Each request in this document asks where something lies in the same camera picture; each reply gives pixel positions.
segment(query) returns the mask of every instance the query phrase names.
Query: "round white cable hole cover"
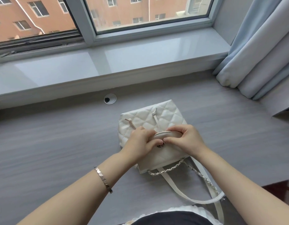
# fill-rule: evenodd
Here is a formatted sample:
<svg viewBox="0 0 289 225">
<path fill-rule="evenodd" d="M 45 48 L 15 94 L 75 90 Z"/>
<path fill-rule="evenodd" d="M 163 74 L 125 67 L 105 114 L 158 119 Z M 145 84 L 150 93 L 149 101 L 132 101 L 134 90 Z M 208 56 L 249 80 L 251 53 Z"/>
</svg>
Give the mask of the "round white cable hole cover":
<svg viewBox="0 0 289 225">
<path fill-rule="evenodd" d="M 104 103 L 105 104 L 111 105 L 115 102 L 116 102 L 116 95 L 114 95 L 114 94 L 108 94 L 104 97 Z"/>
</svg>

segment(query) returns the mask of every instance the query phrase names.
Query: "silver chain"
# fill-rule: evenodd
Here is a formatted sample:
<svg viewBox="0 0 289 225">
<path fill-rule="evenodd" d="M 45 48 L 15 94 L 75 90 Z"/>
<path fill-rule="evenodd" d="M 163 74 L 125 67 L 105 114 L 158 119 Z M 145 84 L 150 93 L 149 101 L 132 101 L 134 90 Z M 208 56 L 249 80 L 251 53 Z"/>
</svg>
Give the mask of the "silver chain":
<svg viewBox="0 0 289 225">
<path fill-rule="evenodd" d="M 157 173 L 153 173 L 149 170 L 147 170 L 146 172 L 149 173 L 151 176 L 157 176 L 157 175 L 160 175 L 162 173 L 165 173 L 165 172 L 169 172 L 175 168 L 177 168 L 177 166 L 179 166 L 181 163 L 184 163 L 186 166 L 188 166 L 191 170 L 193 170 L 197 175 L 199 175 L 202 179 L 204 179 L 214 190 L 215 192 L 217 193 L 217 195 L 219 195 L 219 192 L 217 191 L 217 188 L 212 185 L 212 183 L 210 181 L 208 181 L 207 178 L 204 177 L 204 175 L 202 175 L 200 172 L 198 172 L 197 170 L 195 170 L 193 167 L 189 166 L 185 161 L 184 161 L 185 158 L 182 158 L 179 163 L 177 163 L 175 166 L 173 166 L 172 168 L 169 168 L 169 169 L 166 169 L 164 171 L 161 171 L 161 172 L 157 172 Z"/>
</svg>

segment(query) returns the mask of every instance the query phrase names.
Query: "quilted diamond pattern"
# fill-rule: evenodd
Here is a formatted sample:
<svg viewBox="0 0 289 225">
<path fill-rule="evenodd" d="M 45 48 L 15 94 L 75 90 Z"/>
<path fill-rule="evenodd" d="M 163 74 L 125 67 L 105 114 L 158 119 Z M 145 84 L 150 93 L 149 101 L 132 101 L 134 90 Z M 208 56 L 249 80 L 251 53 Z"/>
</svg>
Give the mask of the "quilted diamond pattern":
<svg viewBox="0 0 289 225">
<path fill-rule="evenodd" d="M 160 128 L 158 128 L 158 125 L 152 115 L 156 108 L 156 117 Z M 131 119 L 132 123 L 136 127 L 143 126 L 146 129 L 154 129 L 157 132 L 165 131 L 168 127 L 173 125 L 187 124 L 172 100 L 123 113 L 120 115 L 118 125 L 118 137 L 122 147 L 124 147 L 125 143 L 130 137 L 131 132 L 133 131 L 129 122 L 125 119 Z"/>
</svg>

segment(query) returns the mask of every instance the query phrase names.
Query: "gray curtain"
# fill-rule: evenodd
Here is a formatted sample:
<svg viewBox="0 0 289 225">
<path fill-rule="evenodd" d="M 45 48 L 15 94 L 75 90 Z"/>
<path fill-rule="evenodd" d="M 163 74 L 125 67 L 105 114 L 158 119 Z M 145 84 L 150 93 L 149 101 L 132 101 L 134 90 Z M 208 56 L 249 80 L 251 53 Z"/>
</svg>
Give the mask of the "gray curtain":
<svg viewBox="0 0 289 225">
<path fill-rule="evenodd" d="M 254 0 L 225 60 L 214 70 L 223 86 L 261 98 L 289 75 L 289 0 Z"/>
</svg>

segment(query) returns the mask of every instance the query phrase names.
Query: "building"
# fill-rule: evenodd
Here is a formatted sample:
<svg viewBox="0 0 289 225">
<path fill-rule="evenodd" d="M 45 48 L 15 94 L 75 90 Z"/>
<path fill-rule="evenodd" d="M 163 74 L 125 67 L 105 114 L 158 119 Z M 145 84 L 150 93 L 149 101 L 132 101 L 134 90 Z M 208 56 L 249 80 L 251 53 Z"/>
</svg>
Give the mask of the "building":
<svg viewBox="0 0 289 225">
<path fill-rule="evenodd" d="M 98 32 L 205 14 L 210 0 L 86 0 Z M 0 42 L 75 29 L 63 0 L 0 0 Z"/>
</svg>

